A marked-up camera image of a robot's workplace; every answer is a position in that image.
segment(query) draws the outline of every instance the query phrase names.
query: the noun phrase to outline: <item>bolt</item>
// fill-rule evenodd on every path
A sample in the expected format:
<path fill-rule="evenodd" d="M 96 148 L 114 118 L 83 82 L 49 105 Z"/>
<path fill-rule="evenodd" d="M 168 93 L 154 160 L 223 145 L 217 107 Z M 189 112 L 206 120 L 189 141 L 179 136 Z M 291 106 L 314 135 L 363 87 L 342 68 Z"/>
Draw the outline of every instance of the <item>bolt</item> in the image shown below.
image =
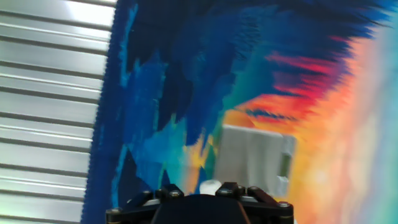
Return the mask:
<path fill-rule="evenodd" d="M 122 209 L 121 208 L 112 208 L 112 209 L 110 209 L 110 210 L 108 210 L 110 213 L 113 213 L 113 214 L 118 214 L 118 213 L 121 213 L 122 212 Z"/>
<path fill-rule="evenodd" d="M 243 186 L 238 186 L 238 189 L 239 189 L 239 194 L 242 196 L 242 195 L 244 195 L 244 194 L 246 194 L 246 188 L 245 187 L 243 187 Z"/>
<path fill-rule="evenodd" d="M 217 193 L 222 196 L 227 196 L 227 195 L 231 194 L 232 192 L 228 189 L 219 189 L 219 190 L 217 190 Z"/>
<path fill-rule="evenodd" d="M 173 198 L 179 197 L 181 196 L 181 192 L 179 192 L 178 190 L 173 190 L 170 192 L 170 196 Z"/>
<path fill-rule="evenodd" d="M 290 206 L 290 204 L 287 203 L 287 202 L 278 202 L 278 205 L 279 205 L 279 207 L 281 207 L 281 208 L 287 208 L 287 207 Z"/>

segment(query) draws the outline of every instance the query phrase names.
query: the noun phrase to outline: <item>metal shutter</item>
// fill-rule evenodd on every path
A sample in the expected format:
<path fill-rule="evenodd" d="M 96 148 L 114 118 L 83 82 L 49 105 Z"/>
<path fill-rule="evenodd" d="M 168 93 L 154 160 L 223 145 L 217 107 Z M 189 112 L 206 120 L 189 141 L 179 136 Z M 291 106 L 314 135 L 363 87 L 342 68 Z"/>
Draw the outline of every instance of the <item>metal shutter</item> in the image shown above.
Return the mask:
<path fill-rule="evenodd" d="M 78 223 L 116 0 L 0 0 L 0 223 Z"/>

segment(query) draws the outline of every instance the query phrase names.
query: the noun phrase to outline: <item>black plastic mount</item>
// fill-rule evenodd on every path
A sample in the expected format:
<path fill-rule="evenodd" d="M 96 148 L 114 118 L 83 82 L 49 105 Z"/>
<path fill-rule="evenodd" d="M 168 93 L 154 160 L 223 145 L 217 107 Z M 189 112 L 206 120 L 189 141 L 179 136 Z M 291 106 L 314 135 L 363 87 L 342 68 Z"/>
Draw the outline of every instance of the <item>black plastic mount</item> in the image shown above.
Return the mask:
<path fill-rule="evenodd" d="M 142 192 L 106 211 L 107 224 L 294 224 L 294 208 L 258 187 L 225 182 L 212 195 L 189 195 L 174 184 Z"/>

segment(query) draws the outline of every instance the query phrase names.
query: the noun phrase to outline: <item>white object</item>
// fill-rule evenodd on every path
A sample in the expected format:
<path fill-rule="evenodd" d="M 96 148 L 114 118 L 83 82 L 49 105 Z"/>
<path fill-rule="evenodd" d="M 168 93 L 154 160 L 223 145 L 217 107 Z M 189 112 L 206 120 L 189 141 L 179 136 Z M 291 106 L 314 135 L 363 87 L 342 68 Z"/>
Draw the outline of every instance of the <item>white object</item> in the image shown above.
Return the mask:
<path fill-rule="evenodd" d="M 218 180 L 206 180 L 199 186 L 200 194 L 216 195 L 216 191 L 221 187 L 221 182 Z"/>

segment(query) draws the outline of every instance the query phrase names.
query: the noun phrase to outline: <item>metal panel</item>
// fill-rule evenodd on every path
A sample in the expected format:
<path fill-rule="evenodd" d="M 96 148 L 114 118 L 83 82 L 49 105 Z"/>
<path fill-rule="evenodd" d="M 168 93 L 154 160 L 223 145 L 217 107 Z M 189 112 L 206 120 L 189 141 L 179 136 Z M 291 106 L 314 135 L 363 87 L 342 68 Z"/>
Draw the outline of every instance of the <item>metal panel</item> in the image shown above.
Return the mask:
<path fill-rule="evenodd" d="M 76 223 L 83 206 L 83 202 L 11 194 L 0 194 L 0 202 L 4 205 L 0 215 Z"/>
<path fill-rule="evenodd" d="M 20 68 L 0 66 L 0 77 L 28 80 L 33 82 L 50 83 L 60 86 L 100 90 L 102 80 L 71 75 L 60 75 L 50 72 L 40 72 Z"/>
<path fill-rule="evenodd" d="M 0 61 L 102 75 L 106 57 L 71 50 L 0 42 Z"/>
<path fill-rule="evenodd" d="M 37 41 L 47 44 L 59 44 L 67 47 L 97 50 L 99 54 L 105 54 L 108 49 L 108 43 L 104 41 L 46 33 L 41 32 L 40 30 L 21 29 L 20 27 L 0 26 L 0 36 Z"/>
<path fill-rule="evenodd" d="M 110 29 L 114 9 L 74 1 L 2 0 L 0 11 Z"/>
<path fill-rule="evenodd" d="M 96 105 L 0 92 L 0 111 L 11 114 L 94 123 Z"/>
<path fill-rule="evenodd" d="M 0 1 L 0 223 L 78 223 L 116 0 Z"/>
<path fill-rule="evenodd" d="M 0 169 L 0 190 L 82 201 L 86 178 Z"/>
<path fill-rule="evenodd" d="M 86 174 L 88 153 L 0 143 L 0 164 Z"/>

